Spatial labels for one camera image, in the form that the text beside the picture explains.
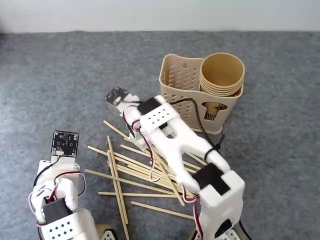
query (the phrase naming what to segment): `circuit board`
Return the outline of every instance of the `circuit board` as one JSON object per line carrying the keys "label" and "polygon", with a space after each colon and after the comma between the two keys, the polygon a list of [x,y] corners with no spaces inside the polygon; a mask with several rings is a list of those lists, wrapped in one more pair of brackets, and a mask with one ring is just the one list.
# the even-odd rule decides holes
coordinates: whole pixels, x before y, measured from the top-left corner
{"label": "circuit board", "polygon": [[125,97],[129,94],[129,92],[121,87],[114,87],[107,96],[105,96],[104,100],[113,105],[113,106],[117,106],[118,103],[125,99]]}
{"label": "circuit board", "polygon": [[70,131],[53,131],[51,155],[65,157],[77,156],[79,133]]}

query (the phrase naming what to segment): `pile of chopsticks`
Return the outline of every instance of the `pile of chopsticks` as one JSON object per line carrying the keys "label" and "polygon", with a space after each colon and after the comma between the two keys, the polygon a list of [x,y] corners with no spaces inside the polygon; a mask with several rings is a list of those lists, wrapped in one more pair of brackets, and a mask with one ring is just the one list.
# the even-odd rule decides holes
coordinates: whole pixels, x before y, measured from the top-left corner
{"label": "pile of chopsticks", "polygon": [[[123,132],[121,132],[120,130],[115,128],[109,122],[103,121],[103,123],[106,124],[108,127],[110,127],[112,130],[114,130],[116,133],[121,135],[124,138],[125,141],[130,142],[130,140],[129,140],[127,135],[125,135]],[[110,139],[109,136],[107,136],[107,141],[108,141],[108,146],[109,146],[109,150],[107,152],[105,152],[103,150],[100,150],[100,149],[97,149],[97,148],[92,147],[92,146],[88,146],[88,148],[93,150],[93,151],[95,151],[95,152],[97,152],[98,154],[101,154],[101,155],[104,155],[104,156],[107,157],[111,175],[104,174],[104,173],[101,173],[101,172],[96,172],[96,171],[89,170],[89,169],[86,169],[85,172],[89,173],[89,174],[94,174],[94,175],[97,175],[97,176],[100,176],[100,177],[104,177],[104,178],[107,178],[107,179],[111,179],[113,181],[114,191],[115,192],[98,192],[98,194],[99,195],[106,195],[106,196],[116,196],[117,204],[118,204],[118,207],[119,207],[120,216],[121,216],[121,220],[122,220],[122,225],[123,225],[123,229],[124,229],[124,233],[125,233],[125,237],[126,237],[127,240],[129,240],[129,233],[128,233],[128,228],[127,228],[127,224],[129,223],[129,221],[128,221],[128,215],[127,215],[127,210],[126,210],[126,206],[125,206],[124,196],[130,196],[130,197],[152,197],[152,198],[177,198],[179,200],[179,202],[181,203],[181,205],[184,206],[185,202],[184,202],[183,197],[181,195],[183,193],[183,189],[182,189],[182,186],[179,185],[175,181],[175,179],[173,177],[166,175],[166,174],[170,173],[168,164],[159,155],[159,153],[157,152],[156,149],[154,149],[154,152],[155,152],[155,165],[154,165],[154,170],[152,172],[152,176],[154,176],[155,178],[158,178],[158,177],[160,177],[162,175],[166,175],[166,176],[162,177],[157,182],[153,182],[153,181],[151,181],[150,176],[149,176],[150,171],[152,169],[152,167],[150,165],[143,164],[140,161],[137,161],[135,159],[132,159],[130,157],[122,155],[122,154],[120,154],[118,152],[115,152],[113,150],[112,142],[111,142],[111,139]],[[120,146],[123,149],[126,149],[128,151],[134,152],[136,154],[139,154],[139,155],[142,155],[142,156],[145,156],[145,157],[150,157],[150,154],[147,151],[140,151],[138,149],[129,147],[127,145],[120,145]],[[187,153],[187,154],[190,157],[192,157],[193,159],[195,159],[197,162],[201,163],[202,165],[206,165],[207,164],[206,162],[204,162],[203,160],[201,160],[197,156],[195,156],[195,155],[193,155],[191,153]],[[183,161],[183,164],[184,164],[184,168],[191,174],[195,173],[197,170],[201,169],[201,167],[199,167],[197,165],[194,165],[192,163],[189,163],[189,162],[187,162],[185,160]],[[128,174],[130,176],[134,176],[134,177],[139,178],[141,180],[144,180],[146,182],[156,184],[156,185],[158,185],[160,187],[155,187],[155,186],[151,186],[151,185],[148,185],[148,184],[142,184],[142,183],[139,183],[139,182],[135,182],[135,181],[119,178],[118,172],[122,172],[122,173]],[[137,186],[137,187],[153,190],[153,191],[155,191],[157,193],[122,192],[121,183],[130,184],[130,185],[134,185],[134,186]],[[186,191],[186,196],[187,197],[193,197],[193,194],[191,192]],[[152,209],[152,210],[155,210],[155,211],[159,211],[159,212],[163,212],[163,213],[179,216],[179,217],[182,217],[182,218],[187,218],[187,219],[191,219],[191,220],[194,219],[193,216],[186,215],[184,213],[175,212],[175,211],[171,211],[171,210],[168,210],[168,209],[163,209],[163,208],[159,208],[159,207],[156,207],[156,206],[147,205],[147,204],[143,204],[143,203],[135,202],[135,201],[132,201],[131,203],[133,205],[135,205],[135,206],[140,206],[140,207]]]}

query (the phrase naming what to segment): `gray carpet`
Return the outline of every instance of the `gray carpet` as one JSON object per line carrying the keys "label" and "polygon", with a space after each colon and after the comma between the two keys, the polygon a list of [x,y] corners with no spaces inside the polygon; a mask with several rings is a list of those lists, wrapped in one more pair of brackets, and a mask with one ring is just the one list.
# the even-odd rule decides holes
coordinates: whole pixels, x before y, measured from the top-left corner
{"label": "gray carpet", "polygon": [[[87,145],[116,151],[125,130],[105,94],[118,85],[147,99],[160,92],[163,57],[239,56],[244,95],[224,125],[221,153],[245,180],[242,222],[254,240],[317,239],[320,234],[320,33],[70,32],[0,37],[0,239],[37,239],[28,207],[39,160],[49,160],[53,129],[80,132],[81,168],[107,172]],[[110,180],[87,174],[82,207],[124,239]],[[123,184],[124,192],[148,191]],[[131,239],[186,239],[194,223],[137,206],[135,200],[191,214],[176,199],[125,199]]]}

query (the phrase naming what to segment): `utensil holder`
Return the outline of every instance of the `utensil holder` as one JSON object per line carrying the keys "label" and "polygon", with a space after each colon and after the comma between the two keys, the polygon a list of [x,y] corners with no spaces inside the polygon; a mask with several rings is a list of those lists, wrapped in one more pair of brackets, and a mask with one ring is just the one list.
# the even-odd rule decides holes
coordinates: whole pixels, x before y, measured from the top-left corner
{"label": "utensil holder", "polygon": [[[187,58],[175,54],[164,57],[159,76],[161,95],[168,103],[184,98],[193,98],[197,104],[200,121],[209,134],[219,134],[237,100],[243,94],[244,84],[233,96],[215,96],[201,92],[199,74],[203,58]],[[185,123],[194,131],[201,132],[192,101],[173,105]]]}

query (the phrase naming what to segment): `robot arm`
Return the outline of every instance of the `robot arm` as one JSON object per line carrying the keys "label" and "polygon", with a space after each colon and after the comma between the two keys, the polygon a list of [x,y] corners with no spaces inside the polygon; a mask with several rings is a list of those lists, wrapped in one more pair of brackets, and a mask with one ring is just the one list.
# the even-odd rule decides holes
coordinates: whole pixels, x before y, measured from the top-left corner
{"label": "robot arm", "polygon": [[[51,161],[40,161],[29,204],[43,240],[99,240],[91,213],[78,208],[85,176],[75,163],[78,133],[54,131]],[[79,176],[84,189],[78,194]]]}
{"label": "robot arm", "polygon": [[[243,208],[245,182],[227,161],[203,138],[196,135],[175,109],[158,95],[145,102],[116,87],[105,100],[121,113],[129,138],[142,151],[147,142],[167,161],[178,183],[199,195],[199,222],[205,240],[219,239],[238,223]],[[204,158],[208,165],[190,175],[182,162],[183,153]]]}

